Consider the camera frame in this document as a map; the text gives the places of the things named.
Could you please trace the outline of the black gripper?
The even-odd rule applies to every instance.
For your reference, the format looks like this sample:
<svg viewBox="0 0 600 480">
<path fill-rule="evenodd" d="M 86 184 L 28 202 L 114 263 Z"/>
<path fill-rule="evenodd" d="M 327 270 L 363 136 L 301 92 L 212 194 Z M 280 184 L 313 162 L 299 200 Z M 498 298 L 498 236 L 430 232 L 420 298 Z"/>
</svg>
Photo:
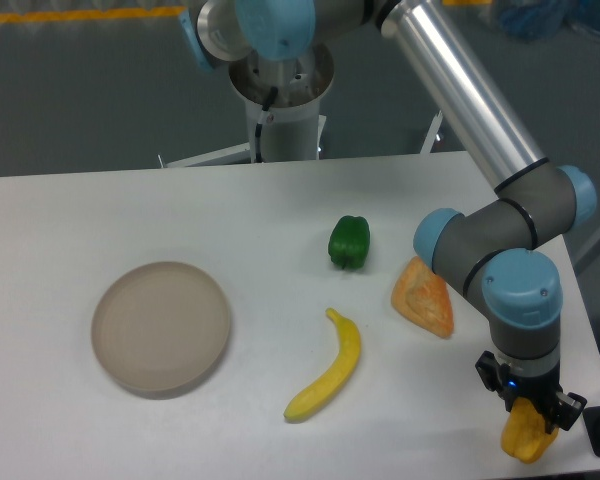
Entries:
<svg viewBox="0 0 600 480">
<path fill-rule="evenodd" d="M 585 397 L 561 392 L 559 351 L 535 359 L 484 351 L 475 368 L 484 387 L 496 392 L 504 401 L 507 412 L 513 409 L 518 398 L 525 398 L 539 413 L 546 413 L 546 432 L 569 431 L 587 405 Z"/>
</svg>

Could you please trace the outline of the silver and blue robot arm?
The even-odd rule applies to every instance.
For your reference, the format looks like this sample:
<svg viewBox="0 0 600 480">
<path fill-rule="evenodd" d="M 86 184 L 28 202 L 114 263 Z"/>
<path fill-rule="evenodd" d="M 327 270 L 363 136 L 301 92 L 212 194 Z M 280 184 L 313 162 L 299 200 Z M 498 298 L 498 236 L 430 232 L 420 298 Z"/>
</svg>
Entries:
<svg viewBox="0 0 600 480">
<path fill-rule="evenodd" d="M 204 70 L 227 64 L 246 105 L 255 163 L 314 160 L 318 103 L 333 77 L 326 42 L 367 23 L 395 42 L 496 194 L 418 226 L 418 257 L 484 315 L 494 352 L 477 371 L 512 408 L 525 398 L 548 430 L 569 429 L 583 397 L 559 383 L 562 289 L 539 247 L 597 205 L 589 177 L 552 165 L 436 1 L 195 1 L 179 16 Z"/>
</svg>

